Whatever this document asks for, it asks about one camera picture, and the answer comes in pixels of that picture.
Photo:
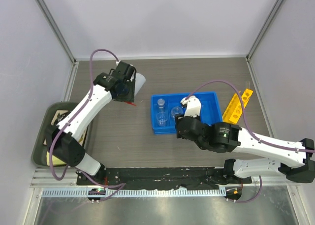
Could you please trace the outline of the white squeeze bottle red cap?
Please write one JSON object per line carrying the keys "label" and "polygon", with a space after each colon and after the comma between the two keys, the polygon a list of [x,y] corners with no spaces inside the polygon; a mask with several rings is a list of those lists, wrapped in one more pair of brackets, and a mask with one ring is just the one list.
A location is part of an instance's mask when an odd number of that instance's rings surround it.
{"label": "white squeeze bottle red cap", "polygon": [[143,85],[146,82],[145,76],[143,76],[140,73],[136,73],[135,77],[132,78],[132,80],[135,79],[135,88],[134,88],[134,97],[138,94],[140,89],[143,87]]}

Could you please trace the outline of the yellow test tube rack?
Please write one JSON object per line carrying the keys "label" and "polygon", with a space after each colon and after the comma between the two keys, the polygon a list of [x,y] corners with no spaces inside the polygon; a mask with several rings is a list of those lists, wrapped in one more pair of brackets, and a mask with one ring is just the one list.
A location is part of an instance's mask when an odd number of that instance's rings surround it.
{"label": "yellow test tube rack", "polygon": [[[247,106],[251,96],[253,94],[253,90],[245,89],[243,94],[241,95],[244,107]],[[226,110],[222,115],[222,120],[226,123],[237,124],[242,116],[243,110],[241,106],[241,102],[237,94],[233,95],[233,98],[229,102]]]}

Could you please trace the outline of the blue divided plastic bin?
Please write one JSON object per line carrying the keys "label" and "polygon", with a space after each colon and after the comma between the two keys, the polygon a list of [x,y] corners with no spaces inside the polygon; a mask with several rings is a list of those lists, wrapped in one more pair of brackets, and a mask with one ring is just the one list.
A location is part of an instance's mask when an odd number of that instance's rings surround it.
{"label": "blue divided plastic bin", "polygon": [[[175,115],[185,112],[180,101],[187,93],[163,94],[151,96],[151,123],[153,133],[175,134]],[[220,104],[215,92],[198,92],[194,94],[201,102],[200,118],[209,125],[222,121]]]}

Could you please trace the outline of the tall clear glass beaker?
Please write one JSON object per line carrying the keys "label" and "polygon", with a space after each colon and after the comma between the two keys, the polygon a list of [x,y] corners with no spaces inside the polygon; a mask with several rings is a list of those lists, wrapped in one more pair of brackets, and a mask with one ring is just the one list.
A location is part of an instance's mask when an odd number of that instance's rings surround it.
{"label": "tall clear glass beaker", "polygon": [[168,115],[166,114],[166,112],[162,111],[162,112],[158,112],[156,115],[157,118],[157,125],[159,127],[165,127],[168,123]]}

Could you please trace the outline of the wide clear glass beaker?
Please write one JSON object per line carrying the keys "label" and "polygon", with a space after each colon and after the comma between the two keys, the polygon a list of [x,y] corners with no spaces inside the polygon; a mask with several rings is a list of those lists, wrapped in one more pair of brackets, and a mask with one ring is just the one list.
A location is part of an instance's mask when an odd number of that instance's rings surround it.
{"label": "wide clear glass beaker", "polygon": [[177,114],[180,114],[182,115],[184,113],[184,110],[182,107],[180,106],[174,106],[171,111],[170,111],[170,116],[172,117],[172,119],[174,120],[175,119],[175,116]]}

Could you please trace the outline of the clear glass test tube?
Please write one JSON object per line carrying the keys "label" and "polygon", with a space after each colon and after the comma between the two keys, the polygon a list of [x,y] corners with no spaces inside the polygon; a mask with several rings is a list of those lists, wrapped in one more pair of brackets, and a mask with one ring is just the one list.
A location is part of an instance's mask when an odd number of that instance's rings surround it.
{"label": "clear glass test tube", "polygon": [[246,89],[250,89],[250,81],[246,81],[245,87]]}

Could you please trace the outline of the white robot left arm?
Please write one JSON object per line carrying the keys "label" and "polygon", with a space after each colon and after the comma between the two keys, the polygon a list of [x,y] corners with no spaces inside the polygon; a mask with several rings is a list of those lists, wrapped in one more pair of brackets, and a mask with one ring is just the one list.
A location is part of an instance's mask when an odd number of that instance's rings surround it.
{"label": "white robot left arm", "polygon": [[94,185],[104,181],[105,168],[86,152],[79,139],[103,107],[113,100],[134,102],[146,82],[134,66],[123,61],[117,61],[116,65],[109,73],[101,73],[94,78],[81,102],[63,120],[48,127],[45,132],[49,156],[85,172]]}

